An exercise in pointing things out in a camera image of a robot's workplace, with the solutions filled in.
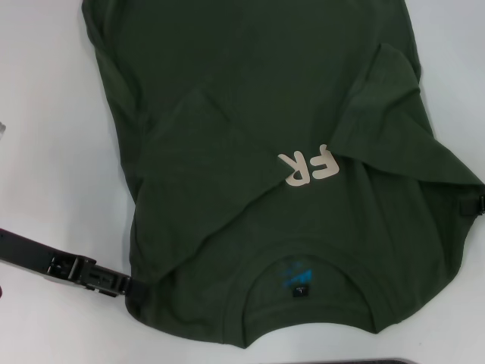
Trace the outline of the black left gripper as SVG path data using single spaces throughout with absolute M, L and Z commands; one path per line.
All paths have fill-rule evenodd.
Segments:
M 135 299 L 146 294 L 144 283 L 95 264 L 95 260 L 67 253 L 1 229 L 1 261 L 60 281 L 83 285 L 110 297 Z

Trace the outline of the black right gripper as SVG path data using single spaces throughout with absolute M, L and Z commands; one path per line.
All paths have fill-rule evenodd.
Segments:
M 458 204 L 460 215 L 477 216 L 485 214 L 485 195 L 478 198 L 463 199 Z

